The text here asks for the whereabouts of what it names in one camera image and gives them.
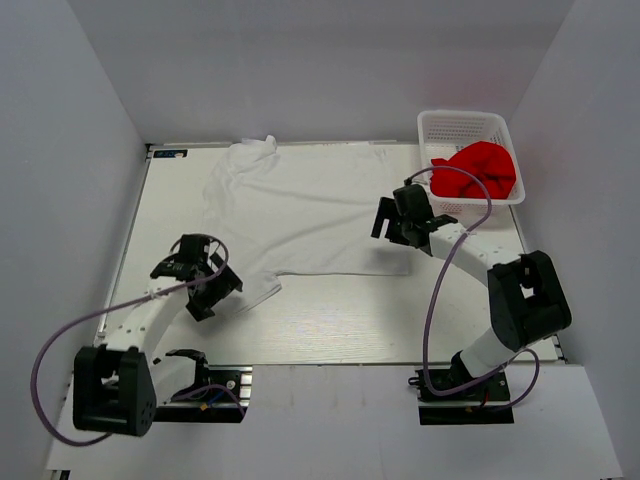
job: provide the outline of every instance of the red fabric in basket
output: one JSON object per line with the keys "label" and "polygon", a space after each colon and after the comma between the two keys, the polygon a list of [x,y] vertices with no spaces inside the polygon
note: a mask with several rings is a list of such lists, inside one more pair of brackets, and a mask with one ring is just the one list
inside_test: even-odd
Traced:
{"label": "red fabric in basket", "polygon": [[[516,169],[509,152],[500,145],[476,142],[463,148],[448,161],[431,160],[434,166],[460,168],[477,177],[493,199],[504,200],[516,183]],[[485,198],[480,187],[469,177],[451,170],[434,170],[431,192],[439,197]]]}

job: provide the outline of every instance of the white plastic basket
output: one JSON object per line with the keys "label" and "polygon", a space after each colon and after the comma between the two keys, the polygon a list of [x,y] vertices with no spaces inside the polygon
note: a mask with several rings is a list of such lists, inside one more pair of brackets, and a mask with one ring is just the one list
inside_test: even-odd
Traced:
{"label": "white plastic basket", "polygon": [[[516,152],[513,150],[507,124],[500,115],[484,112],[455,110],[427,110],[418,115],[418,138],[422,168],[430,167],[432,158],[450,159],[456,152],[472,143],[483,140],[497,143],[507,149],[516,170],[516,183],[504,200],[493,200],[494,210],[502,210],[508,205],[517,205],[524,200],[524,185]],[[427,172],[423,180],[429,184],[433,172]],[[431,193],[427,187],[429,202],[445,213],[483,213],[487,201],[483,198],[449,198]]]}

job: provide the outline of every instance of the robotic arm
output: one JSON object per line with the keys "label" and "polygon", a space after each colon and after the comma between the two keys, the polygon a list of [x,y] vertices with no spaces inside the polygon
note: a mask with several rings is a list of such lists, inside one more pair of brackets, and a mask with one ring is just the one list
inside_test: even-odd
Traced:
{"label": "robotic arm", "polygon": [[228,266],[215,279],[154,297],[171,287],[213,274],[209,260],[220,268],[222,259],[209,256],[211,238],[183,235],[180,248],[151,273],[145,295],[152,299],[134,307],[122,325],[97,347],[83,347],[74,361],[73,422],[80,430],[142,436],[156,407],[199,380],[204,354],[176,350],[154,352],[160,339],[183,308],[196,321],[214,315],[211,307],[242,282]]}
{"label": "robotic arm", "polygon": [[[422,186],[405,185],[381,198],[372,236],[384,221],[392,243],[446,259],[465,229],[449,215],[435,216]],[[489,290],[491,327],[454,355],[447,387],[463,385],[511,361],[522,349],[571,324],[571,312],[548,255],[517,254],[469,236],[453,263]]]}

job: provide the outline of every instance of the tabletop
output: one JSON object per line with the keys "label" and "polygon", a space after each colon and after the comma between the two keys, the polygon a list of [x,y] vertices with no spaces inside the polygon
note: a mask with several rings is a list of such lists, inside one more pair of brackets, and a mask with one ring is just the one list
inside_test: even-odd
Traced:
{"label": "tabletop", "polygon": [[[351,145],[278,148],[290,153],[322,149],[331,155],[344,154]],[[417,145],[388,144],[383,148],[394,160],[398,186],[421,168]],[[169,247],[183,233],[201,229],[202,192],[212,166],[225,151],[190,148],[184,158],[150,160],[114,303],[139,296],[149,273],[167,255]],[[522,251],[508,209],[494,214],[477,232],[503,248]],[[420,251],[408,251],[410,274],[406,276],[286,275],[279,277],[280,292],[231,318],[213,317],[196,323],[185,310],[168,329],[158,351],[195,348],[207,354],[209,363],[218,365],[419,363],[427,304],[442,261]],[[106,332],[117,328],[127,313],[111,314]],[[451,268],[432,325],[430,361],[448,362],[489,324],[486,288]],[[538,343],[534,349],[542,360],[558,358],[551,340]]]}

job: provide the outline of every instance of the white wall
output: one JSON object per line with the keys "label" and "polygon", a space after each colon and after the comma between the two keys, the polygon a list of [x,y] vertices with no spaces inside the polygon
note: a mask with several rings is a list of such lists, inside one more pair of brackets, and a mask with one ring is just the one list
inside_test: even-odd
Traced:
{"label": "white wall", "polygon": [[528,247],[554,258],[625,478],[640,478],[640,3],[578,0],[510,122]]}
{"label": "white wall", "polygon": [[[102,305],[145,155],[64,0],[0,2],[0,112],[0,465],[28,480],[50,444],[29,399],[32,362],[55,329]],[[70,333],[45,359],[54,418],[90,338]]]}
{"label": "white wall", "polygon": [[147,142],[417,139],[509,118],[573,0],[70,0]]}

